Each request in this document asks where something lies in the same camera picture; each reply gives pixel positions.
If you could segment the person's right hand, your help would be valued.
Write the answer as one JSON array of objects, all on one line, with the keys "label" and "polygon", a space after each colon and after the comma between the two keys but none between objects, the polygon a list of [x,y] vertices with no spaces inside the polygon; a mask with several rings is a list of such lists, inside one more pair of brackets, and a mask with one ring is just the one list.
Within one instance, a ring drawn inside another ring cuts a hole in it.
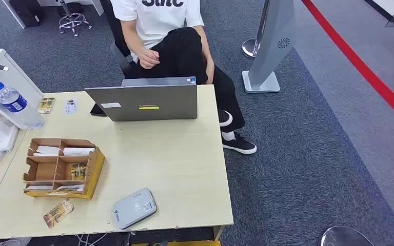
[{"label": "person's right hand", "polygon": [[138,50],[137,56],[139,58],[141,67],[144,69],[152,69],[154,66],[160,63],[159,53],[151,49],[142,48]]}]

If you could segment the person's left hand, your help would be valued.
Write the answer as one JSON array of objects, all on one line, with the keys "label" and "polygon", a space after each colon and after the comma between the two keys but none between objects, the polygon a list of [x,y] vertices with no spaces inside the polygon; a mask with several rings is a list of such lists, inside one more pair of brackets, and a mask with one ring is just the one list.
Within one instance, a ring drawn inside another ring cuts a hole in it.
[{"label": "person's left hand", "polygon": [[206,84],[210,85],[213,84],[213,78],[214,78],[214,62],[211,56],[206,57],[206,75],[207,75],[207,81]]}]

